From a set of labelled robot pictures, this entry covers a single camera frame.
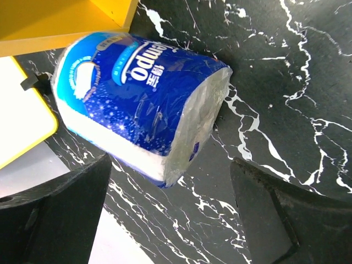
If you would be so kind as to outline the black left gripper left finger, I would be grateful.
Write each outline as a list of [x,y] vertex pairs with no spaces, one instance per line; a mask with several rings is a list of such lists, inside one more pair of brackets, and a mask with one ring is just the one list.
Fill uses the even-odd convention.
[[1,198],[1,263],[88,263],[111,170],[106,153]]

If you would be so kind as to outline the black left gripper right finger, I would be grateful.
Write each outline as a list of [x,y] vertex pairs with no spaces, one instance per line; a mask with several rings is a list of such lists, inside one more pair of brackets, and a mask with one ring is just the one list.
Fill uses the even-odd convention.
[[240,158],[230,176],[253,263],[351,263],[351,203],[309,192]]

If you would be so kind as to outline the blue white paper roll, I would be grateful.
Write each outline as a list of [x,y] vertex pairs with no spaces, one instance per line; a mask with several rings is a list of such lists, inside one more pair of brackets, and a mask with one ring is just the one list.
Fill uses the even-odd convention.
[[95,32],[63,51],[51,86],[70,131],[168,188],[212,134],[232,73],[165,43]]

